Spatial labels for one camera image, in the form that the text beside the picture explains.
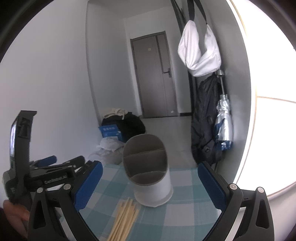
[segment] black bag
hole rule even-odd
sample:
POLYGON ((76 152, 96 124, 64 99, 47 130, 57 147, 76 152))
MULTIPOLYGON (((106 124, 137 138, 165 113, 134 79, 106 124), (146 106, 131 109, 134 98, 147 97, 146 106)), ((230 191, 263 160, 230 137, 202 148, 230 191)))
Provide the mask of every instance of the black bag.
POLYGON ((212 165, 222 158, 222 151, 216 148, 213 135, 221 92, 221 84, 215 74, 202 81, 197 90, 191 123, 191 151, 197 164, 207 161, 212 165))
POLYGON ((122 120, 122 116, 114 115, 103 119, 102 126, 117 125, 121 131, 123 142, 127 142, 130 138, 146 132, 145 125, 141 119, 133 115, 132 112, 127 113, 122 120))

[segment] beige cloth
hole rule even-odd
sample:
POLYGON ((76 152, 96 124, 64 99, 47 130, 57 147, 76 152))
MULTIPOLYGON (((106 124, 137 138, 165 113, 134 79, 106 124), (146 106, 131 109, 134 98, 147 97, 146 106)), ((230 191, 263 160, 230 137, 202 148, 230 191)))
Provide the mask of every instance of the beige cloth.
POLYGON ((104 118, 108 118, 114 115, 118 115, 118 116, 122 116, 122 119, 124 119, 124 116, 128 113, 127 110, 123 110, 123 109, 115 109, 112 108, 110 112, 108 112, 104 118))

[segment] door handle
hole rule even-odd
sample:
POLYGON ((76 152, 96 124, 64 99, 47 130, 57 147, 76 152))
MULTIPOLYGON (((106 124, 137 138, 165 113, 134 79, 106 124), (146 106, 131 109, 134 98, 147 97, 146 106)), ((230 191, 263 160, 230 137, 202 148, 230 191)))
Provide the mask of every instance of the door handle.
POLYGON ((170 71, 170 68, 168 68, 168 71, 167 72, 163 72, 164 74, 167 74, 168 73, 168 76, 171 78, 172 77, 172 74, 171 74, 171 71, 170 71))

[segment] blue box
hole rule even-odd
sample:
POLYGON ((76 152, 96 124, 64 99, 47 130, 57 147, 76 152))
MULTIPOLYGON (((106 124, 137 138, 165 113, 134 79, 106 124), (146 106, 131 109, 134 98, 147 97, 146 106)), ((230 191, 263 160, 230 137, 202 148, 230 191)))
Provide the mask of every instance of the blue box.
POLYGON ((103 137, 118 137, 118 140, 122 141, 121 131, 117 125, 100 126, 99 129, 103 137))

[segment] door frame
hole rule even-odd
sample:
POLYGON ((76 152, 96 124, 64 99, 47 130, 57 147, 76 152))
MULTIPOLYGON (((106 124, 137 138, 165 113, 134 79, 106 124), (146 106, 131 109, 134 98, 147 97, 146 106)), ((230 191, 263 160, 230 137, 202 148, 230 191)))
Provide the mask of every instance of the door frame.
MULTIPOLYGON (((140 97, 140 105, 141 105, 141 110, 142 110, 142 115, 144 116, 144 109, 143 109, 143 104, 142 104, 142 96, 141 96, 141 90, 140 90, 140 84, 139 84, 139 78, 138 78, 138 71, 137 71, 137 66, 136 66, 136 58, 135 58, 135 52, 134 52, 134 48, 133 48, 133 42, 137 41, 137 40, 141 40, 141 39, 146 39, 146 38, 150 38, 150 37, 154 37, 154 36, 158 36, 158 35, 164 35, 165 36, 165 43, 168 49, 168 55, 169 55, 169 60, 170 60, 170 69, 171 69, 171 75, 172 75, 172 81, 173 81, 173 91, 174 91, 174 102, 175 102, 175 106, 176 106, 176 115, 175 116, 179 116, 179 111, 178 111, 178 104, 177 104, 177 95, 176 95, 176 85, 175 85, 175 78, 174 78, 174 74, 173 74, 173 66, 172 66, 172 60, 171 60, 171 55, 170 55, 170 49, 168 46, 168 38, 166 36, 166 32, 158 32, 158 33, 154 33, 154 34, 148 34, 148 35, 144 35, 138 38, 134 38, 131 39, 131 51, 133 54, 133 67, 136 73, 136 80, 137 80, 137 88, 138 88, 138 93, 139 93, 139 97, 140 97)), ((158 47, 158 54, 161 60, 161 54, 160 54, 160 49, 159 49, 159 43, 158 43, 158 39, 156 38, 156 42, 157 42, 157 47, 158 47)), ((163 63, 162 61, 160 61, 161 64, 161 69, 163 70, 163 63)))

